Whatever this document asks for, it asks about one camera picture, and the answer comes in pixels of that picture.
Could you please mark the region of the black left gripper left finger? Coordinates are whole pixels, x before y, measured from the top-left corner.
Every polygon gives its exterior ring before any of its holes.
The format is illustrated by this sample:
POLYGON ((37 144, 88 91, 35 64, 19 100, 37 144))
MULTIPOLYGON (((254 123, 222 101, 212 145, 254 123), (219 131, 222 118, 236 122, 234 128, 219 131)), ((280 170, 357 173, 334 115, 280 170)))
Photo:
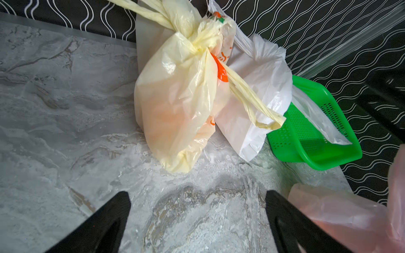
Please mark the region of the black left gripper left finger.
POLYGON ((48 253, 117 253, 131 209, 129 194, 117 193, 48 253))

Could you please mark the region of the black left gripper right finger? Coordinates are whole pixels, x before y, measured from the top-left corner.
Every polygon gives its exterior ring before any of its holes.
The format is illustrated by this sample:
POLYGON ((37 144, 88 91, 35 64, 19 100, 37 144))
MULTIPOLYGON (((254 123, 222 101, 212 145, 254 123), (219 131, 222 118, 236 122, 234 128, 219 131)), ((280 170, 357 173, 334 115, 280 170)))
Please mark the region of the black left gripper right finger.
POLYGON ((275 190, 266 192, 266 214, 279 253, 350 253, 275 190))

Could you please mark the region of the pink plastic bag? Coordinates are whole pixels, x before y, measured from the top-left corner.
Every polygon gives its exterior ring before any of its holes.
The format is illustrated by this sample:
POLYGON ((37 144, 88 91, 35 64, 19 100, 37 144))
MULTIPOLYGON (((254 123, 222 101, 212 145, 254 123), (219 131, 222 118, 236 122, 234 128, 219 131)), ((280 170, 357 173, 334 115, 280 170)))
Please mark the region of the pink plastic bag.
POLYGON ((388 175, 388 202, 325 187, 295 184, 288 200, 316 225, 354 253, 405 251, 405 146, 388 175))

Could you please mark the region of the yellow plastic bag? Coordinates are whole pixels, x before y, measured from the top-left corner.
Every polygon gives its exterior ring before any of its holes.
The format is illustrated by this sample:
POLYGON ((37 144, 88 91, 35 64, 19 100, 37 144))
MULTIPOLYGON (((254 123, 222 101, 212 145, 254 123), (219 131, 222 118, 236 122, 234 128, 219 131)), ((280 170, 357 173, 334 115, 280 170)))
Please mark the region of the yellow plastic bag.
POLYGON ((215 118, 230 97, 256 127, 277 130, 285 117, 269 109, 227 66, 237 25, 220 12, 201 16, 189 1, 116 1, 173 31, 142 69, 135 115, 148 147, 168 172, 190 172, 215 133, 215 118))

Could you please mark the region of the white plastic bag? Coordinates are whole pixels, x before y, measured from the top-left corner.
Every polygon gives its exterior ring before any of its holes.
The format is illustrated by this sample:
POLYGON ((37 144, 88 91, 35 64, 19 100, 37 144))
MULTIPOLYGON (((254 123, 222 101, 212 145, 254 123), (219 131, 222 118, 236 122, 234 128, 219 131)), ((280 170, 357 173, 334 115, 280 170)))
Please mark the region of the white plastic bag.
MULTIPOLYGON (((284 115, 293 104, 328 143, 349 145, 351 142, 321 108, 293 85, 292 71, 285 57, 286 49, 258 34, 247 37, 237 27, 227 65, 249 85, 267 108, 284 115)), ((232 148, 247 162, 258 155, 270 133, 270 130, 251 123, 243 104, 234 98, 221 110, 216 123, 232 148)))

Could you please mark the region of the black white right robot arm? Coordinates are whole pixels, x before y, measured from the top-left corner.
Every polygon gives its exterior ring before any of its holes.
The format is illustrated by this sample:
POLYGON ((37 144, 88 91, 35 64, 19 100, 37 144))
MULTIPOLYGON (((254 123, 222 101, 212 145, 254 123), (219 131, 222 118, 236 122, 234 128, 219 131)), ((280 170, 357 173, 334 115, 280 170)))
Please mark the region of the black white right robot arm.
POLYGON ((404 83, 405 70, 393 69, 373 71, 365 82, 366 87, 369 88, 372 93, 359 96, 356 103, 392 135, 404 142, 404 129, 401 129, 393 122, 389 121, 386 116, 377 111, 377 109, 373 108, 371 105, 372 102, 388 103, 399 108, 401 111, 405 110, 405 94, 390 86, 390 84, 387 83, 389 78, 397 79, 400 80, 401 83, 404 83))

